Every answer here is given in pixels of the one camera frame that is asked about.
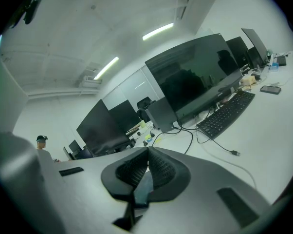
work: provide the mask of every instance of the black keyboard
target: black keyboard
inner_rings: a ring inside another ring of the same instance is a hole
[[[197,124],[197,127],[211,139],[216,138],[243,113],[254,97],[255,94],[238,91],[219,110]]]

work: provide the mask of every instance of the ceiling beam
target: ceiling beam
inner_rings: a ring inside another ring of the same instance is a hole
[[[55,88],[55,89],[37,89],[27,92],[29,99],[46,98],[54,96],[71,96],[71,95],[95,95],[99,89],[95,88]]]

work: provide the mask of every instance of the white cable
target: white cable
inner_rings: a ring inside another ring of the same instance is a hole
[[[223,162],[225,162],[225,163],[228,163],[228,164],[230,164],[230,165],[236,166],[236,167],[241,168],[242,170],[244,170],[244,171],[250,176],[250,178],[252,179],[252,181],[253,181],[253,183],[254,183],[254,187],[255,187],[255,189],[257,190],[256,181],[255,181],[254,177],[252,176],[252,174],[251,174],[247,169],[245,169],[245,168],[243,168],[243,167],[241,167],[241,166],[239,166],[239,165],[233,164],[233,163],[231,163],[231,162],[229,162],[229,161],[226,161],[226,160],[224,160],[224,159],[222,159],[222,158],[219,158],[219,157],[213,155],[212,153],[208,152],[208,151],[205,149],[205,147],[204,147],[203,144],[201,144],[201,147],[202,147],[203,150],[204,150],[206,153],[208,153],[210,156],[212,156],[212,157],[214,157],[214,158],[216,158],[216,159],[218,159],[218,160],[221,160],[221,161],[223,161]]]
[[[251,69],[250,71],[253,71],[253,70],[258,70],[259,73],[261,74],[261,70],[260,70],[260,69],[258,69],[258,68],[253,68],[253,69]]]
[[[276,87],[279,87],[279,86],[285,86],[287,84],[288,81],[290,81],[291,79],[293,79],[293,77],[290,77],[288,78],[288,80],[284,83],[284,84],[281,84],[281,85],[277,85]]]
[[[284,84],[281,84],[281,85],[278,85],[278,87],[279,86],[284,86],[284,85],[286,85],[286,83],[288,82],[288,81],[290,81],[291,79],[293,79],[293,77],[290,77]]]

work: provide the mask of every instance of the chair backrest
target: chair backrest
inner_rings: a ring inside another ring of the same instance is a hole
[[[152,103],[149,97],[145,97],[137,103],[138,109],[146,109]]]

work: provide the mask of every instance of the desk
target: desk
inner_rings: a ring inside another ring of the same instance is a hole
[[[257,190],[271,204],[280,196],[293,176],[293,51],[286,57],[286,62],[287,65],[280,67],[278,72],[269,73],[267,67],[263,70],[262,82],[251,88],[251,93],[256,95],[253,101],[242,115],[215,139],[224,148],[239,151],[240,156],[231,155],[213,141],[206,142],[205,148],[202,148],[195,138],[187,152],[187,155],[221,165],[254,187],[252,179],[244,170],[210,156],[206,150],[247,169],[256,181]],[[282,91],[279,95],[260,92],[263,85],[275,82],[280,84],[287,82],[281,86]],[[194,120],[184,127],[194,128]],[[152,132],[155,137],[160,133],[158,130]],[[138,138],[135,147],[143,146],[147,134],[149,131],[140,138],[134,134],[133,137]],[[208,139],[200,132],[198,136],[200,142]],[[190,143],[191,135],[181,131],[177,135],[162,134],[158,139],[160,138],[161,140],[154,146],[184,153]]]

